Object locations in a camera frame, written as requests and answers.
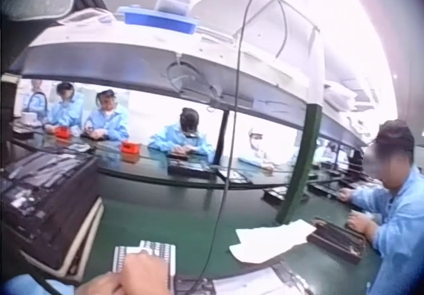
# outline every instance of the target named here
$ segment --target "black hair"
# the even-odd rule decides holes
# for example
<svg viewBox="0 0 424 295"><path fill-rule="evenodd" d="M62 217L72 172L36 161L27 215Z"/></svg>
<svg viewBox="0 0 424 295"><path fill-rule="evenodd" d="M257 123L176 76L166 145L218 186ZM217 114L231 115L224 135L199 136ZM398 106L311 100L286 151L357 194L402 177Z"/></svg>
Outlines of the black hair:
<svg viewBox="0 0 424 295"><path fill-rule="evenodd" d="M389 158L394 154L406 154L413 164L415 139L407 123L400 119L386 121L380 126L375 139L376 154L379 158Z"/></svg>
<svg viewBox="0 0 424 295"><path fill-rule="evenodd" d="M180 114L180 124L183 131L196 131L199 125L199 113L195 109L184 107Z"/></svg>
<svg viewBox="0 0 424 295"><path fill-rule="evenodd" d="M73 91L74 86L70 82L60 82L56 86L56 93L62 95L65 91Z"/></svg>
<svg viewBox="0 0 424 295"><path fill-rule="evenodd" d="M105 91L101 91L99 93L97 93L97 95L95 96L95 102L97 104L97 106L100 105L100 97L104 96L107 98L115 98L115 92L112 89L106 89Z"/></svg>

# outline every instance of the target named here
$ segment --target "white paper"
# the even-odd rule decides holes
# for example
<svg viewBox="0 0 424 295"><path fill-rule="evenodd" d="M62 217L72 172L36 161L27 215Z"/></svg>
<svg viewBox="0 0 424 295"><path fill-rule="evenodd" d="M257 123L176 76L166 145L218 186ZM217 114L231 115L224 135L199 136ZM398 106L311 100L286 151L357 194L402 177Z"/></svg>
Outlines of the white paper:
<svg viewBox="0 0 424 295"><path fill-rule="evenodd" d="M240 244L231 245L230 252L244 263L260 264L287 252L295 245L306 243L306 237L316 228L304 220L279 227L237 229Z"/></svg>
<svg viewBox="0 0 424 295"><path fill-rule="evenodd" d="M272 268L214 280L213 285L217 295L263 295L284 287Z"/></svg>

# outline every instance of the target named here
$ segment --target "black cable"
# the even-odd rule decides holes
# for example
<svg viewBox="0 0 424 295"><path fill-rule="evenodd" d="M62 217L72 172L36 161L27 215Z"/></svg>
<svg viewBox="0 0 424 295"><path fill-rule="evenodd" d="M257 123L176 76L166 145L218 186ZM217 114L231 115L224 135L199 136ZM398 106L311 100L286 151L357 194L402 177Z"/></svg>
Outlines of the black cable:
<svg viewBox="0 0 424 295"><path fill-rule="evenodd" d="M287 44L287 40L289 37L289 26L288 26L288 22L287 22L287 15L286 15L286 11L284 10L283 7L283 3L280 0L277 0L278 5L280 6L281 12L283 14L283 21L284 21L284 39L283 39L283 43L281 44L280 49L278 50L277 54L276 54L276 58L280 57L280 54L283 52L284 48L286 47Z"/></svg>
<svg viewBox="0 0 424 295"><path fill-rule="evenodd" d="M241 27L241 32L240 32L240 38L238 40L233 134L231 136L231 149L230 149L230 155L229 155L229 163L228 163L228 166L227 166L227 168L228 168L227 169L227 179L225 179L223 198L221 200L221 205L219 206L218 216L217 216L217 220L215 222L215 227L213 229L211 246L209 248L209 253L208 253L207 258L206 258L205 266L203 267L203 270L201 271L199 277L197 278L197 280L195 281L193 286L185 293L185 295L193 294L193 292L196 291L197 286L199 285L199 283L203 279L203 275L205 274L207 265L209 264L209 261L211 260L213 244L214 244L215 238L217 236L219 220L221 218L222 212L224 210L224 205L225 205L225 202L227 200L227 194L228 194L229 186L230 186L231 164L232 164L232 161L233 161L233 152L234 152L234 143L235 143L235 134L236 134L237 109L238 109L238 106L239 106L238 99L239 99L239 83L240 83L241 44L242 44L243 36L244 36L244 28L246 26L247 14L249 12L250 6L252 5L252 2L253 2L253 0L249 0L248 3L247 3L246 9L244 10L243 22L242 22L242 27Z"/></svg>

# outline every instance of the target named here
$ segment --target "person's hand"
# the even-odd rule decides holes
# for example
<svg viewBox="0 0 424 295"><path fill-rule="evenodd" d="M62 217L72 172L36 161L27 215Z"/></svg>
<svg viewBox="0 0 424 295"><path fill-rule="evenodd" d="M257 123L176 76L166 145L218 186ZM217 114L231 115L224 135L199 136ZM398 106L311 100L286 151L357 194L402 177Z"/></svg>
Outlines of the person's hand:
<svg viewBox="0 0 424 295"><path fill-rule="evenodd" d="M126 295L170 295L168 264L146 253L128 254L121 272Z"/></svg>
<svg viewBox="0 0 424 295"><path fill-rule="evenodd" d="M339 190L339 193L337 194L338 199L343 202L350 201L350 198L352 197L352 189L349 188L342 188Z"/></svg>
<svg viewBox="0 0 424 295"><path fill-rule="evenodd" d="M45 125L44 126L44 130L46 131L46 133L54 133L54 131L56 130L56 126L53 125Z"/></svg>
<svg viewBox="0 0 424 295"><path fill-rule="evenodd" d="M180 145L176 145L172 150L174 154L186 154L186 151Z"/></svg>
<svg viewBox="0 0 424 295"><path fill-rule="evenodd" d="M183 149L184 149L184 152L185 152L186 154L191 154L192 152L195 152L195 151L196 151L196 147L191 146L191 145L185 145L185 146L183 147Z"/></svg>
<svg viewBox="0 0 424 295"><path fill-rule="evenodd" d="M107 133L106 129L95 129L94 131L91 132L90 137L94 139L100 139L104 137L106 133Z"/></svg>
<svg viewBox="0 0 424 295"><path fill-rule="evenodd" d="M75 295L126 295L120 282L119 274L109 272L82 284Z"/></svg>
<svg viewBox="0 0 424 295"><path fill-rule="evenodd" d="M273 164L262 164L261 167L265 169L266 171L274 171L274 165Z"/></svg>
<svg viewBox="0 0 424 295"><path fill-rule="evenodd" d="M360 212L352 211L347 218L347 226L359 233L365 233L374 222L366 215Z"/></svg>

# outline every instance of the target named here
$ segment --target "blue bin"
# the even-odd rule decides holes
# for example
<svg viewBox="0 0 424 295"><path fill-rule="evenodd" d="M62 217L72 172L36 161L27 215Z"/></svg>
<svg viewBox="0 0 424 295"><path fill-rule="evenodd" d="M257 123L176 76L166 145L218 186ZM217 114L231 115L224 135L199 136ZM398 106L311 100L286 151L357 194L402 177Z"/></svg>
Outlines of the blue bin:
<svg viewBox="0 0 424 295"><path fill-rule="evenodd" d="M120 7L118 11L124 14L128 25L146 25L186 34L193 34L199 23L197 19L138 7Z"/></svg>

